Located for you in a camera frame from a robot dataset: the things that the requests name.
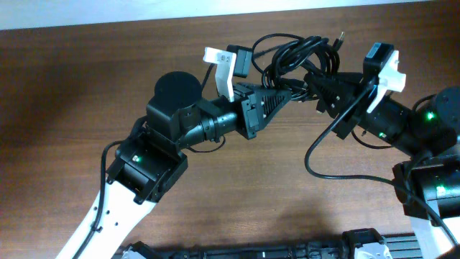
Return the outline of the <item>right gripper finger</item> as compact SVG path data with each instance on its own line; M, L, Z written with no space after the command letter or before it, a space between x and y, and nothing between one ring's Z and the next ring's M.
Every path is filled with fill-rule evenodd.
M363 74L359 72L338 72L333 79L337 85L359 86L362 82Z
M316 110L335 118L356 96L359 86L337 85L334 76L320 76L308 73L304 81L311 92L318 98Z

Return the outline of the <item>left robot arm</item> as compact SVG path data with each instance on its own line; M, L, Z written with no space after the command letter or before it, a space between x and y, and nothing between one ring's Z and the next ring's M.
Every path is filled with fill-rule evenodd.
M183 153L236 131L250 140L291 99L286 88L239 83L233 102L202 96L198 79L186 72L163 75L155 94L116 157L101 166L101 189L92 208L59 253L59 258L111 258L188 167Z

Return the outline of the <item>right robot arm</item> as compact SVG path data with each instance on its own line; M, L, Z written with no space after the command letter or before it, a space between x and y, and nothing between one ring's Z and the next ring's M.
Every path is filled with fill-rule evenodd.
M305 82L319 99L319 111L333 107L329 112L332 123L305 154L306 170L322 179L391 185L410 217L423 257L459 257L459 88L446 88L408 108L390 97L403 89L404 75L384 78L309 73ZM326 135L335 132L345 138L356 126L410 157L394 166L394 179L362 174L334 176L311 168L311 154Z

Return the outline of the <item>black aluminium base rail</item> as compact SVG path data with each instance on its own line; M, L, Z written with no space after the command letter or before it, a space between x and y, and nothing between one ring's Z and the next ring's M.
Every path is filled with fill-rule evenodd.
M414 234L381 235L368 228L345 231L341 238L328 241L310 241L295 245L269 245L188 250L154 250L139 241L122 249L115 258L176 258L176 259L338 259L338 258L422 258L420 245Z

